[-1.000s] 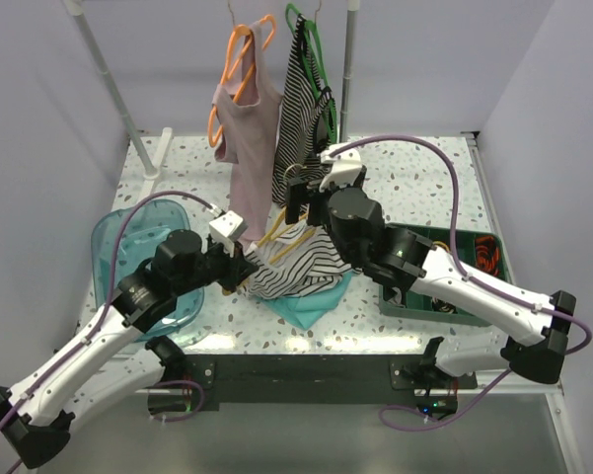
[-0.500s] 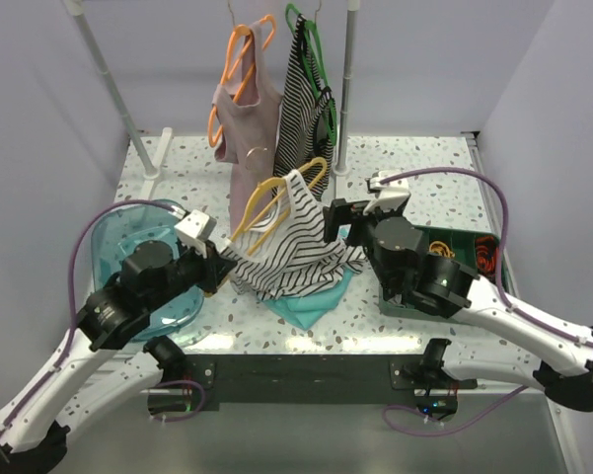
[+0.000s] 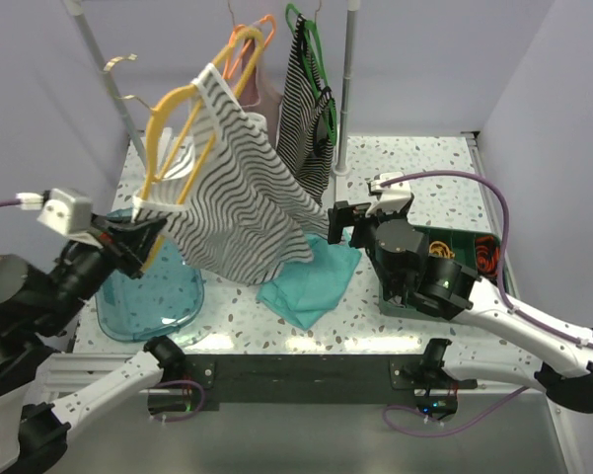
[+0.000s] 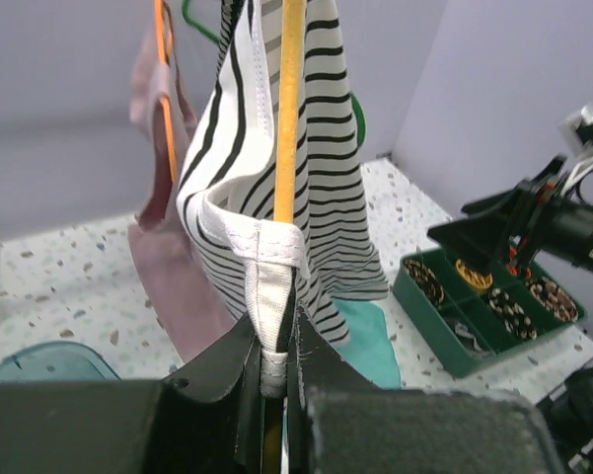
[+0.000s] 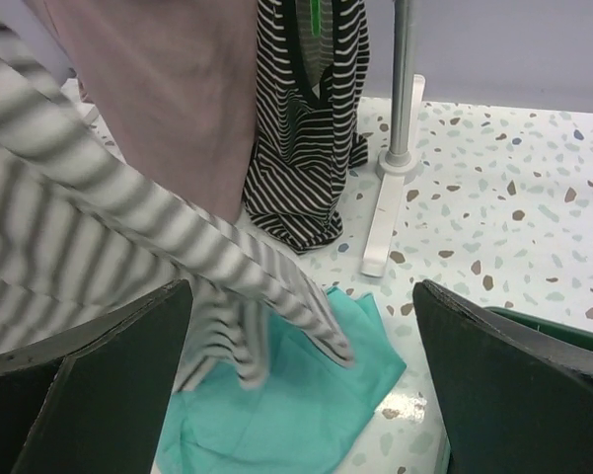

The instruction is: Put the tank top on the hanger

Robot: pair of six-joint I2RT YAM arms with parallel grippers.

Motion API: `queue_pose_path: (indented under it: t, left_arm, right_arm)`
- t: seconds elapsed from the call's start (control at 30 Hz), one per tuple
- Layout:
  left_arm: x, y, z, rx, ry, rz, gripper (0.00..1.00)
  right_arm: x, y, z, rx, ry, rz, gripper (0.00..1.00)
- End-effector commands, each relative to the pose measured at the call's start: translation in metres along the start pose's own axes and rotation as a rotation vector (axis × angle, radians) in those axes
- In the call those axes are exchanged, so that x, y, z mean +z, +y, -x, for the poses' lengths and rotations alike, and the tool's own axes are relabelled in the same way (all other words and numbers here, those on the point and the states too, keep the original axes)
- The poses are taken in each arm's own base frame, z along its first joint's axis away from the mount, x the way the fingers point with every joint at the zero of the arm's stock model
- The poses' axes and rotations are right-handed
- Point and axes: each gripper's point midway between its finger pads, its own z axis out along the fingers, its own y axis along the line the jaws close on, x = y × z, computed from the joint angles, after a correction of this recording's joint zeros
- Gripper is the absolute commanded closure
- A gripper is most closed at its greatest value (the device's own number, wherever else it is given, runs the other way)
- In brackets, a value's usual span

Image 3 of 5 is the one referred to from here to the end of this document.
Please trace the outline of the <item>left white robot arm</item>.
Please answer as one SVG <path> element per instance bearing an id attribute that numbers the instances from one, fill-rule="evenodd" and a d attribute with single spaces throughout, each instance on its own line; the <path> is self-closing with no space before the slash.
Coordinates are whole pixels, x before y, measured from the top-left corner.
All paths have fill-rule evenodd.
<path id="1" fill-rule="evenodd" d="M 94 215 L 49 273 L 0 255 L 0 473 L 47 471 L 97 417 L 144 389 L 183 380 L 184 352 L 157 336 L 87 386 L 51 400 L 43 394 L 59 355 L 44 338 L 73 320 L 112 274 L 140 278 L 165 223 Z"/>

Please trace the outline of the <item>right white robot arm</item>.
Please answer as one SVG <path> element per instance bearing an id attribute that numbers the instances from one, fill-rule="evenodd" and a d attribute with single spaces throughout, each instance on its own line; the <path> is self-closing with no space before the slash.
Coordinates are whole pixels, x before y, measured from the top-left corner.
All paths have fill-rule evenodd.
<path id="1" fill-rule="evenodd" d="M 558 320 L 508 300 L 490 280 L 461 263 L 429 253 L 429 239 L 404 210 L 371 213 L 366 203 L 338 201 L 329 211 L 328 240 L 352 228 L 350 246 L 362 249 L 383 299 L 451 323 L 485 330 L 497 343 L 471 346 L 431 339 L 405 374 L 424 388 L 468 380 L 520 385 L 563 408 L 593 414 L 593 329 Z"/>

